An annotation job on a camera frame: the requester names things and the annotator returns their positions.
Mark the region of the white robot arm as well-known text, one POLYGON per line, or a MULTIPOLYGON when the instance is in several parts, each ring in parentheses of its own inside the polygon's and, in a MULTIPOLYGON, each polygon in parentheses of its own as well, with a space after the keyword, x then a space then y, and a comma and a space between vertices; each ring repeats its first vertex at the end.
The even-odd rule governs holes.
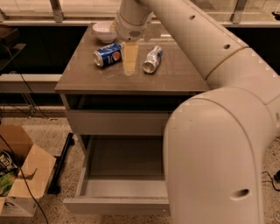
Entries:
POLYGON ((279 132, 277 73, 191 0, 122 0, 118 36, 138 40, 149 15, 210 87, 181 103, 165 126, 172 224, 263 224, 263 153, 279 132))

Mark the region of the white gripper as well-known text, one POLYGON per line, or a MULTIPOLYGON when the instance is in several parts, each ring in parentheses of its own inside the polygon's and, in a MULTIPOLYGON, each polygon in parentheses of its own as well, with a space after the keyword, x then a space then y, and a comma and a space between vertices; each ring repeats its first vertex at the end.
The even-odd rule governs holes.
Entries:
POLYGON ((122 39, 122 66, 124 73, 127 76, 131 76, 135 72, 135 67, 137 63, 138 55, 138 44, 137 41, 144 35, 144 30, 146 29, 146 24, 135 25, 126 22, 119 12, 116 13, 115 21, 113 21, 109 30, 111 32, 116 32, 117 36, 122 39))

